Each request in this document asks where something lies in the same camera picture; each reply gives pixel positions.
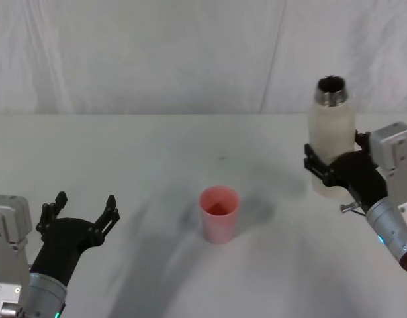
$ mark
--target white wall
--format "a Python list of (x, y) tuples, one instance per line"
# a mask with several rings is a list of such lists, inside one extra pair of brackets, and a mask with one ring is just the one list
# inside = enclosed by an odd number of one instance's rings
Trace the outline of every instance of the white wall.
[(0, 0), (0, 113), (407, 111), (407, 0)]

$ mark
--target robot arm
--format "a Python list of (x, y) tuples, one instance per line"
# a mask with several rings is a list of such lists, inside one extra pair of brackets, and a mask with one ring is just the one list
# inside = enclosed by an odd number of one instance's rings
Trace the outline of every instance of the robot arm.
[(342, 211), (362, 208), (368, 224), (407, 271), (407, 124), (356, 133), (355, 141), (361, 150), (342, 154), (328, 166), (305, 145), (304, 167), (325, 186), (349, 191), (355, 203)]
[(36, 229), (44, 245), (29, 270), (24, 249), (32, 228), (28, 201), (0, 195), (0, 317), (58, 318), (81, 254), (101, 246), (120, 219), (113, 195), (94, 223), (58, 219), (67, 201), (59, 192), (55, 203), (43, 205)]

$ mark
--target pink cup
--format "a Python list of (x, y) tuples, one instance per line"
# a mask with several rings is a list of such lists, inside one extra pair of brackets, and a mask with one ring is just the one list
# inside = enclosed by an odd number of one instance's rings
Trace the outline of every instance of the pink cup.
[(199, 198), (203, 233), (213, 244), (227, 243), (234, 237), (240, 197), (229, 187), (210, 187)]

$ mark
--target white table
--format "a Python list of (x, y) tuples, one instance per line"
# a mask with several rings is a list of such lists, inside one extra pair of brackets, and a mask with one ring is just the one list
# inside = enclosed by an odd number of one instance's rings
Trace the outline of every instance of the white table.
[[(407, 317), (407, 273), (312, 191), (306, 140), (304, 115), (0, 117), (0, 193), (25, 196), (34, 225), (59, 191), (61, 217), (90, 221), (115, 194), (121, 220), (81, 257), (66, 318)], [(196, 207), (216, 184), (243, 199), (224, 246), (202, 239)], [(40, 247), (34, 231), (31, 262)]]

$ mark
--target bottle opening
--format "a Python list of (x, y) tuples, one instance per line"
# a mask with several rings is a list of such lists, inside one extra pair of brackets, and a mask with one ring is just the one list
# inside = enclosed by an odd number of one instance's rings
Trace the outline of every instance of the bottle opening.
[(327, 76), (320, 79), (318, 82), (318, 89), (324, 93), (337, 93), (342, 91), (346, 86), (343, 78), (339, 76)]
[(321, 106), (333, 107), (344, 103), (348, 98), (346, 82), (335, 75), (326, 76), (318, 82), (315, 102)]

